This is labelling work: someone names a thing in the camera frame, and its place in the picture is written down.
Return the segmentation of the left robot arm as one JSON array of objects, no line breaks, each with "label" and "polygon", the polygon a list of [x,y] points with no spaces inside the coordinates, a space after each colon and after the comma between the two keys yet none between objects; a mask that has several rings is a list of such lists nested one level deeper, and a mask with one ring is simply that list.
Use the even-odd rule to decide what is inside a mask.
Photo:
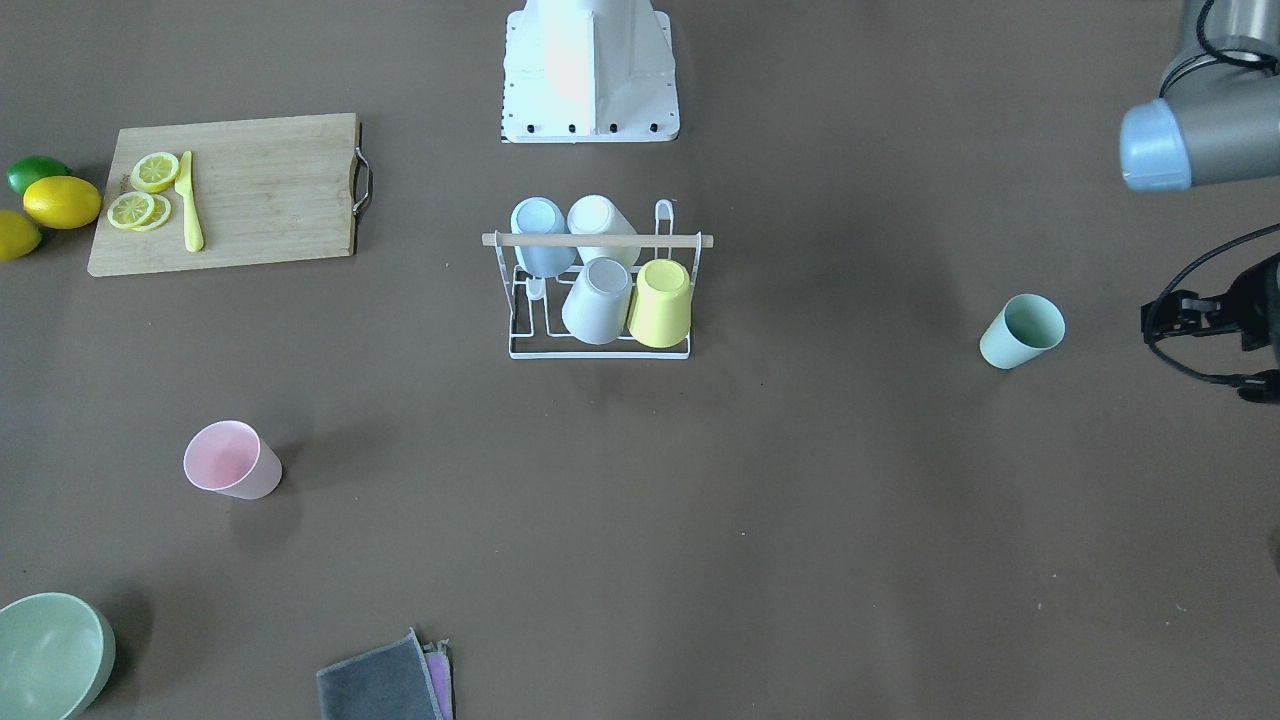
[{"label": "left robot arm", "polygon": [[[1155,100],[1123,118],[1123,178],[1137,192],[1187,191],[1279,172],[1279,9],[1275,1],[1188,1],[1176,56]],[[1183,288],[1179,272],[1140,310],[1152,354],[1174,337],[1238,334],[1245,352],[1276,348],[1277,259],[1220,295]]]}]

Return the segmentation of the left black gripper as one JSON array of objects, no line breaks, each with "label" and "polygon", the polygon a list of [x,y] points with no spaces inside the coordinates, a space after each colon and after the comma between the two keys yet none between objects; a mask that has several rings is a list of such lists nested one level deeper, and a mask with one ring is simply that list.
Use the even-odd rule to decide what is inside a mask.
[{"label": "left black gripper", "polygon": [[[1239,334],[1243,352],[1277,345],[1279,254],[1242,272],[1228,290],[1202,299],[1188,290],[1175,290],[1140,307],[1140,331],[1146,343],[1174,337]],[[1236,395],[1253,404],[1279,404],[1279,370],[1236,378]]]}]

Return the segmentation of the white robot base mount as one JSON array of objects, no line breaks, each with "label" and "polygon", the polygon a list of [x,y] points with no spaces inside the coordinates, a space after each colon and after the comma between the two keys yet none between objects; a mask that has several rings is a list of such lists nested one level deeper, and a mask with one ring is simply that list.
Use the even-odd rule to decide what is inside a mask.
[{"label": "white robot base mount", "polygon": [[672,23],[649,1],[527,1],[506,19],[500,140],[678,137]]}]

